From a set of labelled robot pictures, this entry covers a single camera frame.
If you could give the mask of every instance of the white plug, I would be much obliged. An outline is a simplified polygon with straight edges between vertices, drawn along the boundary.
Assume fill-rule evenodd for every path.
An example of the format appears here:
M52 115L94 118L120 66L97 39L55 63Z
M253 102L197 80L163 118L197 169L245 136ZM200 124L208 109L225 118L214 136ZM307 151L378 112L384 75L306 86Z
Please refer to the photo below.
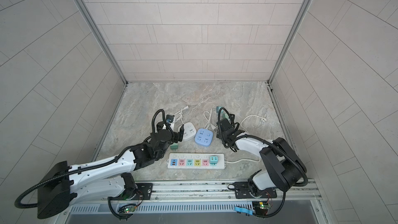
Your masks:
M191 122L187 122L184 124L184 135L182 136L182 141L190 140L195 137L196 129Z

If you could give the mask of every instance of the side wall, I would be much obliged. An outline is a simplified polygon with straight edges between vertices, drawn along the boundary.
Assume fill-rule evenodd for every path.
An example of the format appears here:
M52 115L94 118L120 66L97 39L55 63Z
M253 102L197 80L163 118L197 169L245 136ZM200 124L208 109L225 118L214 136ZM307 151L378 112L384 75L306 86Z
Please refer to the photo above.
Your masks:
M333 223L398 220L397 8L313 0L272 82Z
M259 81L303 0L84 1L128 81Z
M55 163L91 160L122 89L72 0L0 0L3 222L42 223L14 200Z

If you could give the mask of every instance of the long white power strip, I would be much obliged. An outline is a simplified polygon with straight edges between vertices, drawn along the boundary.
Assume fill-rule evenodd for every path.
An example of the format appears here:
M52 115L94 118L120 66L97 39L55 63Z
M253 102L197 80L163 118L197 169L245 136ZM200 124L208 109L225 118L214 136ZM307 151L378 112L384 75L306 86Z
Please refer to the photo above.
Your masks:
M222 153L170 153L169 169L224 169Z

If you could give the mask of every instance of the blue clamp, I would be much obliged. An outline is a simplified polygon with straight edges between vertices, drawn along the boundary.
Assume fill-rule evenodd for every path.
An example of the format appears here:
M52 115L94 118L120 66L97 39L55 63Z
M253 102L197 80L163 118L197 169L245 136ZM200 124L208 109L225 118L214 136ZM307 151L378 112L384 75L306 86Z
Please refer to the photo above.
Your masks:
M246 215L253 215L253 211L247 208L235 207L235 211L238 213L246 213Z

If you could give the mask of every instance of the power plug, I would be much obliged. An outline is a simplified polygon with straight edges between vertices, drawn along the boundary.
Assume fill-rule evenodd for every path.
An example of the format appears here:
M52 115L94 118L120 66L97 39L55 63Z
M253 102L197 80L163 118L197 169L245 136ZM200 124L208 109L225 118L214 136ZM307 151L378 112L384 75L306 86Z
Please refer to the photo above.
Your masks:
M195 137L196 129L191 122L187 122L184 124L184 135L182 136L182 141L190 140L191 138Z
M195 135L195 142L204 147L208 147L213 139L213 132L207 129L199 128Z

